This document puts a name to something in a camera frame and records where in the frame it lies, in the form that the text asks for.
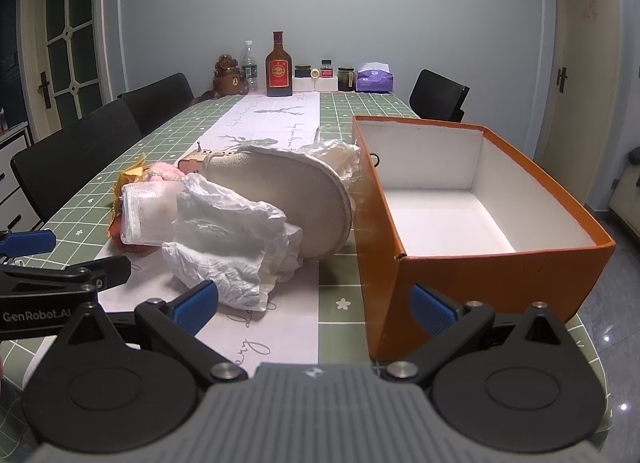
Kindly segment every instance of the purple tissue box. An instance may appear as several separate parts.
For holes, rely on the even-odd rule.
[[[367,69],[358,71],[356,91],[368,93],[391,93],[394,90],[394,76],[388,71]]]

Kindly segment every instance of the star pattern on tablecloth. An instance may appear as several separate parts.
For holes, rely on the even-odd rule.
[[[342,297],[340,300],[335,301],[338,309],[349,309],[351,302]]]

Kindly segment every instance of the green checkered tablecloth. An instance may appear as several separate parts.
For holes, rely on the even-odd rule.
[[[95,258],[107,241],[111,218],[112,188],[119,173],[145,153],[148,161],[173,163],[220,116],[240,100],[239,96],[206,101],[190,107],[130,148],[97,174],[47,223],[58,239],[51,253],[25,257],[27,266],[63,268]],[[321,138],[351,139],[353,115],[415,118],[416,115],[393,95],[329,93],[320,95]],[[364,311],[353,231],[347,244],[319,265],[319,363],[368,362]],[[568,324],[571,335],[606,386],[600,359],[578,317]],[[33,436],[25,426],[16,389],[22,386],[28,365],[42,339],[0,344],[6,373],[0,393],[0,457],[21,461],[33,449]],[[380,363],[374,361],[374,368]],[[594,443],[604,441],[610,426],[610,408]]]

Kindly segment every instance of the small bottle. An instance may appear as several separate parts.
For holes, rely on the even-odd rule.
[[[246,40],[244,42],[244,52],[242,52],[242,71],[249,83],[249,91],[258,90],[258,64],[254,57],[254,42]]]
[[[267,73],[267,97],[293,95],[291,56],[282,47],[282,32],[273,33],[273,51],[264,61]]]
[[[322,68],[320,69],[320,76],[322,78],[334,76],[334,68],[332,68],[331,61],[327,58],[322,59]]]

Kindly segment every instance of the red label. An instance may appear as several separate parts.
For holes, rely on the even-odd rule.
[[[269,61],[269,87],[289,87],[289,61],[276,59]]]

